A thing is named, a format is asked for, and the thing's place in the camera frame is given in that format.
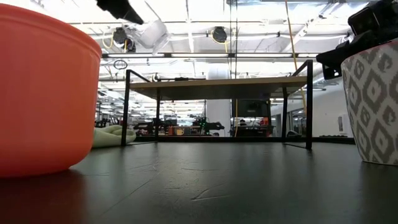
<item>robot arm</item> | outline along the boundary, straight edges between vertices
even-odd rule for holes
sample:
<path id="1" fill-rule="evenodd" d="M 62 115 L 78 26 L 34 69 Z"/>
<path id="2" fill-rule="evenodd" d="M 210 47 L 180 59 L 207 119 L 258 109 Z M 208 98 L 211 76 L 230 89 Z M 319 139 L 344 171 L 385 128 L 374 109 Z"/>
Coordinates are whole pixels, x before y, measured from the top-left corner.
<path id="1" fill-rule="evenodd" d="M 108 11 L 117 19 L 125 19 L 129 22 L 142 25 L 144 21 L 130 6 L 128 0 L 97 0 L 97 6 Z"/>

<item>black metal table leg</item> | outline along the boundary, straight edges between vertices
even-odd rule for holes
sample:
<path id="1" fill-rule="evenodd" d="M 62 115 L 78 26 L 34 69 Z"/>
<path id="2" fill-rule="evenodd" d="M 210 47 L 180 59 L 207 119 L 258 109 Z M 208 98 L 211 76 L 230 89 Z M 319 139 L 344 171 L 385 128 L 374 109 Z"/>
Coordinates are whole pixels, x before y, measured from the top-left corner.
<path id="1" fill-rule="evenodd" d="M 159 140 L 160 89 L 156 89 L 155 141 Z"/>
<path id="2" fill-rule="evenodd" d="M 122 146 L 126 145 L 127 121 L 129 119 L 130 73 L 131 70 L 126 71 L 126 87 L 124 89 L 123 125 L 122 125 L 122 141 L 121 141 Z"/>
<path id="3" fill-rule="evenodd" d="M 307 135 L 305 148 L 312 150 L 313 62 L 307 63 Z"/>
<path id="4" fill-rule="evenodd" d="M 100 116 L 101 116 L 101 102 L 100 102 L 99 105 L 98 105 L 98 117 L 97 117 L 97 121 L 101 121 Z"/>
<path id="5" fill-rule="evenodd" d="M 284 93 L 284 108 L 282 112 L 282 142 L 286 142 L 286 121 L 287 121 L 287 90 L 283 87 Z"/>

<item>floor scratch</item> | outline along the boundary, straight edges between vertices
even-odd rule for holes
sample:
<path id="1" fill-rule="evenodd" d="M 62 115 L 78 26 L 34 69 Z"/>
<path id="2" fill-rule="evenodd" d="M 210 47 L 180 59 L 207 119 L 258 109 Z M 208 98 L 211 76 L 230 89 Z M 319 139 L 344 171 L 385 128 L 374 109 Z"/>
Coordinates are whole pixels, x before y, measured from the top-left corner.
<path id="1" fill-rule="evenodd" d="M 192 200 L 193 201 L 208 200 L 208 199 L 217 199 L 217 198 L 224 198 L 224 197 L 230 197 L 230 195 L 220 195 L 220 196 L 212 196 L 212 197 L 205 197 L 205 198 L 195 198 L 195 199 L 192 199 Z"/>
<path id="2" fill-rule="evenodd" d="M 172 195 L 172 194 L 163 193 L 163 192 L 155 192 L 155 194 L 161 194 L 161 195 Z"/>
<path id="3" fill-rule="evenodd" d="M 146 184 L 148 184 L 150 181 L 152 181 L 153 179 L 155 179 L 161 172 L 158 172 L 155 176 L 153 176 L 151 179 L 149 179 L 147 182 L 143 183 L 141 186 L 139 186 L 138 188 L 134 189 L 131 193 L 129 193 L 127 196 L 125 196 L 124 198 L 122 198 L 120 201 L 116 202 L 114 205 L 112 205 L 110 208 L 108 208 L 105 212 L 103 212 L 101 215 L 99 215 L 99 217 L 103 216 L 105 213 L 107 213 L 108 211 L 110 211 L 112 208 L 114 208 L 115 206 L 117 206 L 118 204 L 120 204 L 122 201 L 124 201 L 126 198 L 130 197 L 130 195 L 132 195 L 134 192 L 136 192 L 137 190 L 139 190 L 141 187 L 145 186 Z"/>
<path id="4" fill-rule="evenodd" d="M 153 165 L 153 164 L 146 164 L 146 165 L 132 167 L 132 168 L 128 168 L 128 169 L 131 170 L 131 169 L 136 169 L 136 168 L 140 168 L 140 167 L 144 167 L 144 166 L 150 166 L 150 165 Z"/>
<path id="5" fill-rule="evenodd" d="M 213 189 L 213 188 L 215 188 L 215 187 L 219 187 L 219 186 L 221 186 L 221 185 L 224 185 L 224 184 L 218 184 L 218 185 L 216 185 L 216 186 L 209 187 L 209 188 L 205 189 L 204 191 L 200 192 L 200 194 L 198 194 L 196 197 L 191 198 L 191 200 L 198 200 L 198 199 L 200 199 L 200 197 L 201 197 L 202 195 L 204 195 L 204 194 L 205 194 L 207 191 L 209 191 L 210 189 Z"/>
<path id="6" fill-rule="evenodd" d="M 195 171 L 215 171 L 218 169 L 187 169 L 187 168 L 181 168 L 181 169 L 185 169 L 185 170 L 195 170 Z"/>

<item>dark floor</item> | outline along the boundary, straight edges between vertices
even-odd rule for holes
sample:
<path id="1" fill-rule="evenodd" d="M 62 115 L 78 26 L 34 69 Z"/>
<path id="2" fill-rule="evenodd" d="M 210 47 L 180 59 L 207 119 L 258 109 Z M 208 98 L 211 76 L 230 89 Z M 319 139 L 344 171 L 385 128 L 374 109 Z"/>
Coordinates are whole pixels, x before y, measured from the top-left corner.
<path id="1" fill-rule="evenodd" d="M 0 180 L 0 223 L 397 223 L 398 167 L 355 146 L 158 143 Z"/>

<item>wooden tabletop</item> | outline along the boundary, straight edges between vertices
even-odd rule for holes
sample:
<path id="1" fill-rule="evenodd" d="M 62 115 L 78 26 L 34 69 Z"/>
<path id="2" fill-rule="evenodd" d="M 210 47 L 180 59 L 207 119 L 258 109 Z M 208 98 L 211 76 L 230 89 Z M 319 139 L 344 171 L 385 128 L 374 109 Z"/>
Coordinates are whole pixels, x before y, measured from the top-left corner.
<path id="1" fill-rule="evenodd" d="M 132 83 L 130 89 L 161 100 L 216 100 L 282 98 L 282 87 L 291 94 L 307 84 L 306 77 L 239 78 L 177 82 Z"/>

